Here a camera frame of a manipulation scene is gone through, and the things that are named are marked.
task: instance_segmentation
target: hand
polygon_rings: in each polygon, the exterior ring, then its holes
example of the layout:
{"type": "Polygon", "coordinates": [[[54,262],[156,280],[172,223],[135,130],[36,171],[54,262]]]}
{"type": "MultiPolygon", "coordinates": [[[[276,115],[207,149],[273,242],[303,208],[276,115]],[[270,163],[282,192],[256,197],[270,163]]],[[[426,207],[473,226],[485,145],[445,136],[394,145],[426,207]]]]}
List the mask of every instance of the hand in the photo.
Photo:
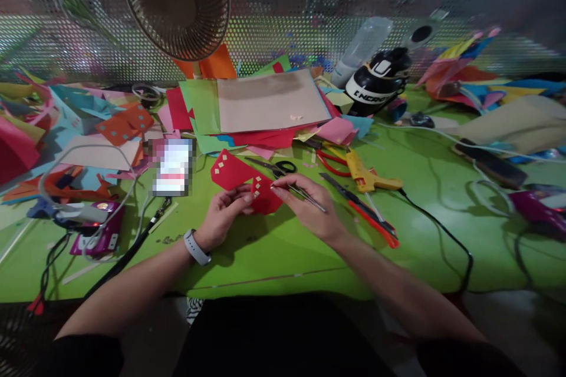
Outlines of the hand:
{"type": "Polygon", "coordinates": [[[203,252],[210,252],[226,240],[226,234],[237,215],[254,213],[249,207],[254,200],[251,190],[251,184],[243,184],[212,197],[205,221],[193,234],[203,252]]]}
{"type": "Polygon", "coordinates": [[[347,230],[336,215],[330,193],[320,184],[304,175],[290,174],[275,180],[271,187],[271,190],[297,215],[301,224],[322,241],[328,243],[347,234],[347,230]],[[289,184],[296,184],[297,187],[305,190],[327,212],[322,212],[308,200],[295,197],[288,190],[289,184]]]}

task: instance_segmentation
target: left hand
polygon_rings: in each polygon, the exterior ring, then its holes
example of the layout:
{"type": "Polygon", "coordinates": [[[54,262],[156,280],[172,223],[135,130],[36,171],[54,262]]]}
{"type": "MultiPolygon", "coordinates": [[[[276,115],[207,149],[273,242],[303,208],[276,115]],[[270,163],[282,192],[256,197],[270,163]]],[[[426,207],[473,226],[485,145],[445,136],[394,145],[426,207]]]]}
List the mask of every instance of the left hand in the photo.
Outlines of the left hand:
{"type": "Polygon", "coordinates": [[[243,184],[212,197],[205,221],[193,234],[203,252],[210,252],[226,240],[226,234],[237,215],[254,213],[249,207],[254,201],[251,190],[251,184],[243,184]]]}

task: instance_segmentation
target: sleeve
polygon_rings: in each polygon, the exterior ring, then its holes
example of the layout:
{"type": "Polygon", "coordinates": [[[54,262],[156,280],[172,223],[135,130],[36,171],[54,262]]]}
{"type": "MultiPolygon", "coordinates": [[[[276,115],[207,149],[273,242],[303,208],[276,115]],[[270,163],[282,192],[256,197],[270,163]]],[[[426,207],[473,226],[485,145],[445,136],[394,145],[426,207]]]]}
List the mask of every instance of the sleeve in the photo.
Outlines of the sleeve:
{"type": "Polygon", "coordinates": [[[418,344],[417,357],[427,376],[525,376],[503,352],[489,343],[426,340],[418,344]]]}
{"type": "Polygon", "coordinates": [[[118,339],[103,335],[72,335],[51,343],[32,376],[118,377],[123,363],[118,339]]]}

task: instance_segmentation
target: smartphone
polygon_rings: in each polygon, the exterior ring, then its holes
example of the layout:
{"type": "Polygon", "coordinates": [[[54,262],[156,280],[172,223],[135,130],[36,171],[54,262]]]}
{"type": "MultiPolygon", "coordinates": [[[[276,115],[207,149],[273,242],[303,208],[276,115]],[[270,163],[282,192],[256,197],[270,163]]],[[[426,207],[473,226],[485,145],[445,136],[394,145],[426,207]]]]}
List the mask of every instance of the smartphone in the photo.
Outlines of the smartphone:
{"type": "Polygon", "coordinates": [[[154,196],[187,196],[193,163],[193,140],[152,140],[152,162],[157,164],[154,196]]]}
{"type": "Polygon", "coordinates": [[[476,165],[489,177],[496,180],[502,187],[520,190],[528,175],[487,150],[468,147],[476,145],[473,141],[463,138],[464,144],[455,144],[452,150],[469,162],[476,161],[476,165]]]}

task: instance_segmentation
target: yellow glue gun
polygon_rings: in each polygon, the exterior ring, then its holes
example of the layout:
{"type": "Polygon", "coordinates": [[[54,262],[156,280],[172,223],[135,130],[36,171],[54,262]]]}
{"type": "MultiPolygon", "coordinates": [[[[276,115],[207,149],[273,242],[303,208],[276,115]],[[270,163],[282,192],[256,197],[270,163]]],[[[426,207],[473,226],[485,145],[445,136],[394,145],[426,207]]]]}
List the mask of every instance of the yellow glue gun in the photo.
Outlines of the yellow glue gun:
{"type": "Polygon", "coordinates": [[[347,148],[346,162],[360,193],[375,191],[376,187],[386,190],[398,190],[403,187],[403,182],[399,178],[388,180],[379,177],[374,168],[367,170],[358,154],[349,148],[347,148]]]}

